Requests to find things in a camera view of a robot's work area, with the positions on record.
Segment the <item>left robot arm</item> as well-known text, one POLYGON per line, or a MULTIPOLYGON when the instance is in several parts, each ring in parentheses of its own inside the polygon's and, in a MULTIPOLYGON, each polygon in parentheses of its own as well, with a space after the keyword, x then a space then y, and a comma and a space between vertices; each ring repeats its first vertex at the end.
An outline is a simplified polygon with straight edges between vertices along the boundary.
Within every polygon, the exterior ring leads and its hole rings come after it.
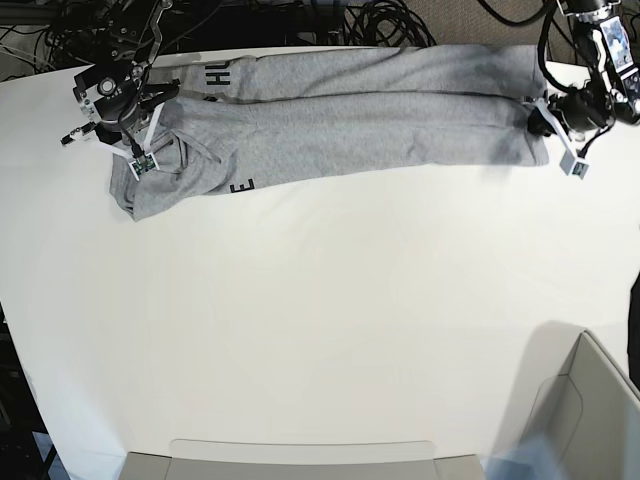
POLYGON ((550 1, 537 45, 538 66, 557 93, 543 100, 565 133, 608 131, 616 122, 639 124, 639 66, 616 1, 550 1), (572 18, 572 47, 582 58, 589 80, 581 87, 563 85, 546 66, 548 33, 555 14, 572 18))

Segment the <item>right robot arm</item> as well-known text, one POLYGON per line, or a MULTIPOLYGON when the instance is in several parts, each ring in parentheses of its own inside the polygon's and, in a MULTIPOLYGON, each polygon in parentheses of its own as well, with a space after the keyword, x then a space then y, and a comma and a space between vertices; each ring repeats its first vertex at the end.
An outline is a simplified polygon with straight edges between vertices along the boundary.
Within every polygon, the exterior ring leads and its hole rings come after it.
POLYGON ((64 136, 62 145, 91 132, 108 145, 129 143, 155 107, 177 94, 175 81, 148 83, 163 40, 160 21, 172 7, 171 1, 114 4, 100 44, 100 60, 74 77, 73 94, 86 123, 64 136))

